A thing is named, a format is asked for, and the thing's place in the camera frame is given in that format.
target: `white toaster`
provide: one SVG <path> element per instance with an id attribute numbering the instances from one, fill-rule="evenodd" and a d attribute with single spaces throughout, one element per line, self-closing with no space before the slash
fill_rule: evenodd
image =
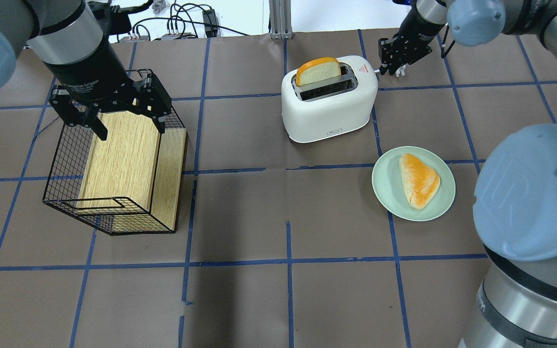
<path id="1" fill-rule="evenodd" d="M 296 71 L 281 84 L 283 123 L 296 143 L 311 143 L 355 131 L 369 122 L 378 78 L 365 58 L 337 58 L 341 76 L 296 86 Z"/>

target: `wood block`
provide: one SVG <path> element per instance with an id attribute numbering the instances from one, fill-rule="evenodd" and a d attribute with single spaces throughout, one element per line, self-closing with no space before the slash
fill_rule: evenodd
<path id="1" fill-rule="evenodd" d="M 171 128 L 160 135 L 151 119 L 128 112 L 104 114 L 100 119 L 108 137 L 106 141 L 93 137 L 79 199 L 128 197 L 175 230 L 186 129 Z M 113 200 L 77 202 L 79 214 L 104 214 L 105 207 L 110 214 L 139 212 Z M 131 220 L 139 223 L 144 218 L 114 216 L 112 231 L 126 231 L 135 225 Z"/>

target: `black wire mesh basket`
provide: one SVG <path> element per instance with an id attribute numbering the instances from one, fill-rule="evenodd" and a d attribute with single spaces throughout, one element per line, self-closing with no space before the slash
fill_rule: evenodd
<path id="1" fill-rule="evenodd" d="M 166 132 L 173 128 L 184 128 L 173 108 L 172 113 L 165 117 L 164 123 Z M 94 139 L 96 137 L 93 132 L 86 128 L 66 125 L 62 127 L 44 189 L 43 202 L 108 235 L 175 233 L 175 226 L 171 228 L 156 218 L 152 213 L 152 205 L 145 209 L 131 198 L 119 196 L 79 198 Z M 156 181 L 153 180 L 151 196 L 156 185 Z M 91 207 L 84 207 L 88 205 L 87 201 L 92 201 Z"/>

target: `bread slice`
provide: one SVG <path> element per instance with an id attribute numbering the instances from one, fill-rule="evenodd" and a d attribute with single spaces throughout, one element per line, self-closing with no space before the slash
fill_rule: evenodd
<path id="1" fill-rule="evenodd" d="M 407 201 L 414 209 L 424 208 L 438 192 L 440 176 L 412 154 L 403 154 L 399 166 Z"/>
<path id="2" fill-rule="evenodd" d="M 314 59 L 303 64 L 296 72 L 296 86 L 300 87 L 341 75 L 338 60 L 332 57 Z"/>

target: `light green plate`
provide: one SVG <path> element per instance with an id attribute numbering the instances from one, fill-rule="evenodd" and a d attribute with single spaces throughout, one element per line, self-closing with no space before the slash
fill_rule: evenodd
<path id="1" fill-rule="evenodd" d="M 424 164 L 435 169 L 440 176 L 440 188 L 433 199 L 422 210 L 414 209 L 403 192 L 398 159 L 409 152 Z M 385 152 L 373 167 L 371 176 L 373 191 L 389 212 L 411 221 L 429 221 L 439 218 L 453 205 L 455 200 L 455 177 L 451 169 L 436 154 L 415 146 L 396 147 Z"/>

